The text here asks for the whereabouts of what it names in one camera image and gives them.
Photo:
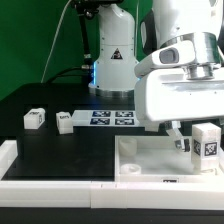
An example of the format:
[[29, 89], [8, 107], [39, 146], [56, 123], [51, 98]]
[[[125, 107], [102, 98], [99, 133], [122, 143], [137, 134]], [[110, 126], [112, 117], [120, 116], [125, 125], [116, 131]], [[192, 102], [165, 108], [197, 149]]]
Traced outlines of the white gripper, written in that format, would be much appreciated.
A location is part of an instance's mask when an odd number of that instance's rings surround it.
[[166, 122], [167, 134], [183, 152], [190, 151], [190, 141], [179, 121], [224, 117], [224, 68], [215, 43], [184, 40], [159, 49], [136, 65], [135, 75], [137, 119], [147, 128]]

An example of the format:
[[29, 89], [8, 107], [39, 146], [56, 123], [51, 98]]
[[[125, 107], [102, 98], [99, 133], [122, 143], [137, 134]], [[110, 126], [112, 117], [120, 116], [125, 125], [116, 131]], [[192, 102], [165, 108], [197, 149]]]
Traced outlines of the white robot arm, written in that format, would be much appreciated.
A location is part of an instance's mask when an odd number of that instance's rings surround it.
[[105, 97], [134, 96], [148, 131], [166, 125], [176, 146], [189, 143], [179, 123], [224, 117], [224, 54], [218, 45], [224, 0], [153, 0], [141, 23], [146, 57], [135, 56], [135, 22], [112, 3], [99, 5], [100, 54], [89, 90]]

